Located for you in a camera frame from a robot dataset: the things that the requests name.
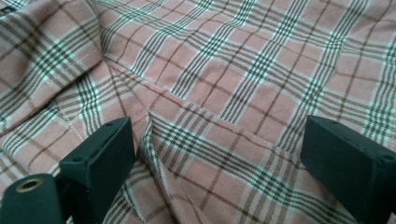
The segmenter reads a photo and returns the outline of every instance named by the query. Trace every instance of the plaid fabric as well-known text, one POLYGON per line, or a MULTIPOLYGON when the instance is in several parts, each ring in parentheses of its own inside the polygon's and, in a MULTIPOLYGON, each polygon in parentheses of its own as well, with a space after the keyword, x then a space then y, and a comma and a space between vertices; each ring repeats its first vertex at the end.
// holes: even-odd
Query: plaid fabric
POLYGON ((0 6, 0 192, 131 116, 105 223, 354 223, 298 159, 306 116, 396 150, 393 1, 0 6))

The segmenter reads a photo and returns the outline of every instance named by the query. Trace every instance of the shirt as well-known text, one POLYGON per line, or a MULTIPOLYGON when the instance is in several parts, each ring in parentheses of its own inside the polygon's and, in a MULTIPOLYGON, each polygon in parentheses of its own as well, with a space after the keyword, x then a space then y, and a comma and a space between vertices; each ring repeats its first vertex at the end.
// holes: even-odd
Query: shirt
POLYGON ((394 1, 2 0, 0 192, 130 116, 105 223, 354 223, 307 115, 396 149, 394 1))

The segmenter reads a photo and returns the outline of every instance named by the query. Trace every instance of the checkered cloth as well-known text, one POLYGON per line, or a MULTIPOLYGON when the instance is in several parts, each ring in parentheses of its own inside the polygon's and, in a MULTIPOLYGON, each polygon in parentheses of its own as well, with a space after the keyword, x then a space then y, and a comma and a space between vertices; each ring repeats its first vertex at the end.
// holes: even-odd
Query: checkered cloth
POLYGON ((130 116, 105 223, 353 223, 306 116, 396 150, 395 1, 0 2, 0 193, 130 116))

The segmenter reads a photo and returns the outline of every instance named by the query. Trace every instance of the textile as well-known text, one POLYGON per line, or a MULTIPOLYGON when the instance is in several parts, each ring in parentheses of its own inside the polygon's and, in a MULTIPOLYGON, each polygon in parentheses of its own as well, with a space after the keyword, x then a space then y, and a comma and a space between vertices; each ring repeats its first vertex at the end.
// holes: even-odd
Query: textile
POLYGON ((354 223, 299 161, 306 116, 396 150, 394 1, 0 2, 0 194, 130 116, 105 223, 354 223))

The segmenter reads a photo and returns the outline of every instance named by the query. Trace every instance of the fabric fold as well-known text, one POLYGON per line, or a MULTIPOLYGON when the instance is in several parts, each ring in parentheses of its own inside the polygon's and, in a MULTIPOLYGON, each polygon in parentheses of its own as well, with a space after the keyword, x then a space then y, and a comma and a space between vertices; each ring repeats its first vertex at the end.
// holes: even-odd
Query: fabric fold
POLYGON ((34 1, 0 18, 0 135, 100 62, 92 6, 94 1, 34 1))
POLYGON ((177 183, 174 175, 167 170, 161 161, 157 154, 159 150, 152 143, 152 125, 152 121, 148 117, 148 126, 139 146, 139 158, 146 163, 153 173, 154 182, 157 182, 158 191, 163 196, 164 209, 168 210, 169 220, 176 223, 212 223, 205 216, 205 213, 193 204, 190 197, 177 183))

